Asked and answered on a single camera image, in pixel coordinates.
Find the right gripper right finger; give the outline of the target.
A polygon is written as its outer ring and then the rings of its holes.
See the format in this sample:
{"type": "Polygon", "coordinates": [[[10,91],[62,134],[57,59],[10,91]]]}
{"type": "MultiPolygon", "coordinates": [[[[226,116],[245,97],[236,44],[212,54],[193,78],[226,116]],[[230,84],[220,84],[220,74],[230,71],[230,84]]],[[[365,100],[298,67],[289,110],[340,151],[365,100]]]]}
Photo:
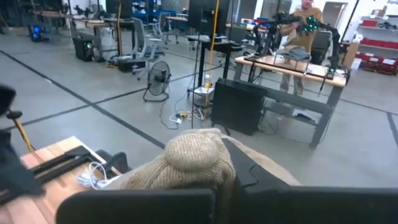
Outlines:
{"type": "Polygon", "coordinates": [[[231,223],[397,223],[397,189],[292,186],[223,143],[236,171],[231,223]]]}

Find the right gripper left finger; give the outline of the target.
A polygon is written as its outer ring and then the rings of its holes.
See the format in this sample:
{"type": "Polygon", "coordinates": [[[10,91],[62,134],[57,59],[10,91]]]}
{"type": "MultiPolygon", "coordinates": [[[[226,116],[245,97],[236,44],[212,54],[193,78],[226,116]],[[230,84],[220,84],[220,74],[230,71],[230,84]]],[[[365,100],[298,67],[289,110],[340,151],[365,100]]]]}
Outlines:
{"type": "Polygon", "coordinates": [[[210,189],[89,190],[59,206],[56,223],[194,224],[215,222],[210,189]]]}

